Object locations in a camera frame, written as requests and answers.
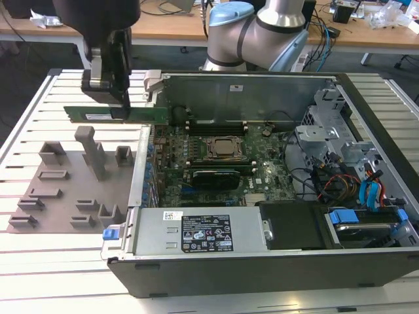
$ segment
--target motherboard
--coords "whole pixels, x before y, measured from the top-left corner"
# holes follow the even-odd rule
[[[154,131],[159,207],[254,206],[295,199],[282,161],[283,134],[248,125],[239,135],[195,135],[179,127]]]

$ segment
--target white plastic bag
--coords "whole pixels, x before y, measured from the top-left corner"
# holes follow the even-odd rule
[[[397,25],[397,19],[403,14],[400,8],[400,2],[388,1],[378,12],[369,16],[369,25],[373,29]]]
[[[60,19],[56,16],[45,16],[35,13],[31,10],[32,17],[30,20],[38,27],[46,29],[47,26],[63,26]]]
[[[406,11],[406,16],[412,20],[419,19],[419,0],[412,0]]]

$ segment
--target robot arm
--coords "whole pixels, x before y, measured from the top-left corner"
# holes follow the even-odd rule
[[[82,91],[112,106],[113,118],[125,119],[130,112],[130,27],[139,19],[139,0],[53,1],[62,22],[84,37],[92,69],[84,70]]]
[[[217,5],[209,17],[203,70],[244,71],[248,61],[269,71],[289,71],[308,38],[303,4],[304,0],[267,0],[257,15],[249,3]]]

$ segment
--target blue cable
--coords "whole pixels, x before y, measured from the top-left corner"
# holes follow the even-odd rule
[[[325,32],[326,32],[326,36],[327,36],[327,40],[326,40],[326,47],[325,47],[325,52],[323,53],[323,58],[321,59],[321,62],[319,64],[319,67],[317,68],[316,72],[320,71],[320,69],[323,67],[323,65],[326,62],[326,55],[329,51],[329,46],[330,46],[330,36],[329,36],[329,30],[327,29],[325,24],[320,24],[321,26],[323,26]]]

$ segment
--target grey plastic block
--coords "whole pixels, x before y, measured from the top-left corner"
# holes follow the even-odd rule
[[[18,207],[23,211],[42,211],[45,205],[39,198],[21,198]]]
[[[65,155],[65,151],[60,142],[45,142],[39,151],[39,156],[47,167],[51,165],[60,165],[59,155]]]
[[[68,180],[67,170],[44,170],[38,174],[39,180]]]
[[[28,228],[28,227],[36,227],[37,220],[33,218],[31,215],[16,215],[11,216],[9,219],[9,224],[12,225],[14,228]]]
[[[94,128],[92,126],[79,126],[74,138],[83,145],[87,159],[97,180],[105,179],[106,169],[103,158],[98,151],[97,144],[93,140]]]
[[[32,196],[33,189],[35,189],[35,193],[56,189],[60,189],[62,193],[59,198],[39,198],[44,204],[43,210],[25,211],[36,208],[35,205],[27,205],[25,202],[22,208],[16,206],[15,216],[30,214],[38,221],[37,226],[36,228],[14,228],[9,225],[7,232],[17,234],[100,234],[103,231],[103,225],[98,220],[100,204],[104,204],[109,211],[113,209],[114,204],[117,204],[122,215],[121,222],[124,221],[128,209],[128,196],[134,167],[118,167],[115,151],[105,152],[106,180],[98,181],[92,173],[91,167],[86,166],[82,154],[84,154],[83,150],[66,151],[66,155],[59,155],[61,165],[46,166],[41,163],[22,199],[29,200],[29,203],[31,200],[35,201],[38,197]],[[67,171],[69,178],[67,180],[41,180],[38,177],[40,172],[49,170]],[[91,200],[96,200],[98,205],[96,207],[95,205],[81,206],[79,209],[76,206],[79,200],[88,201],[88,204]],[[74,228],[69,223],[70,217],[80,215],[90,215],[96,222],[94,227]]]
[[[131,147],[129,146],[118,146],[115,151],[115,159],[117,160],[118,167],[130,167],[134,164],[132,158]]]
[[[101,158],[101,161],[106,164],[106,154],[105,154],[105,151],[103,150],[102,143],[100,142],[99,143],[95,142],[95,143],[96,143],[96,148],[98,149],[98,153],[99,153],[98,156]],[[86,154],[83,154],[83,159],[86,162],[86,165],[90,166],[90,160],[88,159]]]
[[[99,204],[96,200],[77,200],[76,207],[79,211],[97,211]]]
[[[59,188],[33,188],[30,198],[60,198],[63,192]]]
[[[102,159],[103,162],[106,161],[105,151],[103,150],[102,143],[96,143],[96,148],[98,149],[98,155]]]
[[[120,224],[122,222],[122,215],[118,205],[113,206],[112,213],[109,213],[103,204],[100,205],[98,218],[104,228],[107,228],[110,224]]]
[[[90,215],[71,216],[70,224],[73,228],[93,228],[95,221]]]

